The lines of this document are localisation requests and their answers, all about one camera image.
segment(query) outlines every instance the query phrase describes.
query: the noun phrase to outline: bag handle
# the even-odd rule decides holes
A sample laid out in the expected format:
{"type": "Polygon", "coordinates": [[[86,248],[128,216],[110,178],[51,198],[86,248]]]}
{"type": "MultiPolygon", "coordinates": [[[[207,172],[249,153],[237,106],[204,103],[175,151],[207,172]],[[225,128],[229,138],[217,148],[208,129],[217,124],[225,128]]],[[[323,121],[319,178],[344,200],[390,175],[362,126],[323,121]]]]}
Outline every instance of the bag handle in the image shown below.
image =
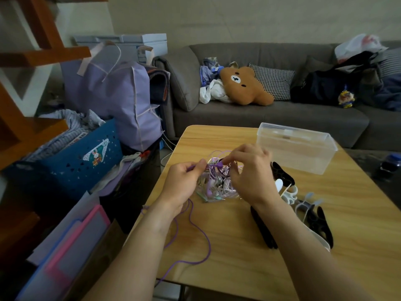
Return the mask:
{"type": "Polygon", "coordinates": [[[120,58],[121,58],[121,49],[118,47],[118,45],[116,45],[116,44],[115,44],[114,42],[112,42],[112,41],[100,42],[100,43],[99,43],[98,45],[96,45],[93,49],[91,49],[91,50],[90,50],[90,52],[91,52],[91,57],[84,58],[84,59],[82,60],[82,63],[81,63],[81,66],[79,67],[79,70],[78,70],[78,72],[77,72],[77,75],[79,75],[79,76],[85,75],[85,72],[86,72],[86,70],[88,69],[89,63],[91,63],[91,61],[93,60],[93,58],[95,58],[96,55],[99,54],[99,53],[103,50],[103,48],[104,48],[105,46],[108,46],[108,45],[114,45],[114,46],[116,46],[116,47],[118,48],[118,51],[119,51],[119,55],[118,55],[117,61],[114,63],[113,67],[112,67],[108,72],[106,72],[107,75],[108,75],[108,74],[113,70],[113,68],[116,66],[116,64],[118,63],[118,61],[119,61],[120,58]]]}
{"type": "Polygon", "coordinates": [[[153,60],[153,58],[154,58],[154,50],[153,50],[153,47],[147,46],[147,45],[142,45],[142,46],[139,46],[137,50],[147,50],[147,51],[150,52],[149,58],[146,57],[146,64],[147,64],[147,65],[151,65],[151,64],[152,64],[152,60],[153,60]]]}

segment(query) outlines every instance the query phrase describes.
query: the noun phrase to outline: houndstooth pillow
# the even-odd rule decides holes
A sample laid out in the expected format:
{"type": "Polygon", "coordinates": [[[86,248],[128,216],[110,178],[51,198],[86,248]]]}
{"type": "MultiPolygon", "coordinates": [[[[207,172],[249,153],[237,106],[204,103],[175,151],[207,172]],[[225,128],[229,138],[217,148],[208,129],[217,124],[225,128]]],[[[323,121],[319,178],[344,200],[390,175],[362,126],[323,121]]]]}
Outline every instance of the houndstooth pillow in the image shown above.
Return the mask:
{"type": "Polygon", "coordinates": [[[273,95],[274,100],[290,100],[289,86],[294,78],[294,70],[269,69],[249,63],[255,72],[255,78],[263,85],[266,92],[273,95]]]}

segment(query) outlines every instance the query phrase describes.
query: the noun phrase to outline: bear face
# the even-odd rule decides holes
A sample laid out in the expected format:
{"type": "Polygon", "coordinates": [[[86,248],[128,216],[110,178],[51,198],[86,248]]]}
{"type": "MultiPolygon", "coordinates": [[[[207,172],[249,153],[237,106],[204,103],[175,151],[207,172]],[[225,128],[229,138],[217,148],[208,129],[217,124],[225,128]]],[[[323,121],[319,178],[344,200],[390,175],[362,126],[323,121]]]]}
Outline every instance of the bear face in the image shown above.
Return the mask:
{"type": "Polygon", "coordinates": [[[220,78],[227,96],[240,105],[256,103],[268,106],[273,103],[274,97],[265,92],[250,67],[244,66],[239,69],[225,67],[220,72],[220,78]]]}

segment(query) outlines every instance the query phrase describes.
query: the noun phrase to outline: wooden table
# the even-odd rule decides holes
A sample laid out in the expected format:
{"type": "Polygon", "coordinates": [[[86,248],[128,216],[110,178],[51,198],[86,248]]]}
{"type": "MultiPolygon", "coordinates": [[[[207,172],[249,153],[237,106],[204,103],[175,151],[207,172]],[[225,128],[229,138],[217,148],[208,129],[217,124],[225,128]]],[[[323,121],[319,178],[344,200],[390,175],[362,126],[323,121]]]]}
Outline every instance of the wooden table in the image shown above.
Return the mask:
{"type": "MultiPolygon", "coordinates": [[[[198,161],[214,150],[232,150],[256,142],[256,128],[189,126],[178,142],[147,204],[162,190],[170,165],[198,161]]],[[[296,181],[301,198],[315,192],[334,237],[332,254],[339,265],[377,300],[401,300],[401,212],[339,147],[323,175],[285,169],[296,181]]],[[[194,194],[192,221],[210,238],[208,261],[178,264],[166,280],[257,300],[297,300],[278,250],[269,249],[254,223],[249,205],[230,199],[203,203],[194,194]]],[[[208,244],[188,222],[178,217],[176,241],[166,250],[158,277],[177,260],[203,259],[208,244]]],[[[171,225],[170,237],[175,231],[171,225]]]]}

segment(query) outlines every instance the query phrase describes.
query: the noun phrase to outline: forearm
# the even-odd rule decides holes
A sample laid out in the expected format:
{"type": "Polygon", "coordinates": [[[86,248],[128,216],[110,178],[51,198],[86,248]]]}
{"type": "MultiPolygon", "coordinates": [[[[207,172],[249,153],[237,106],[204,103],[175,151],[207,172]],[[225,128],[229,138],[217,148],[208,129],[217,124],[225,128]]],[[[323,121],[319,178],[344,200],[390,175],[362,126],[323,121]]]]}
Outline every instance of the forearm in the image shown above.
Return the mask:
{"type": "Polygon", "coordinates": [[[84,300],[152,300],[156,274],[173,213],[162,201],[157,200],[84,300]]]}
{"type": "Polygon", "coordinates": [[[287,265],[300,300],[372,300],[283,201],[257,208],[287,265]]]}

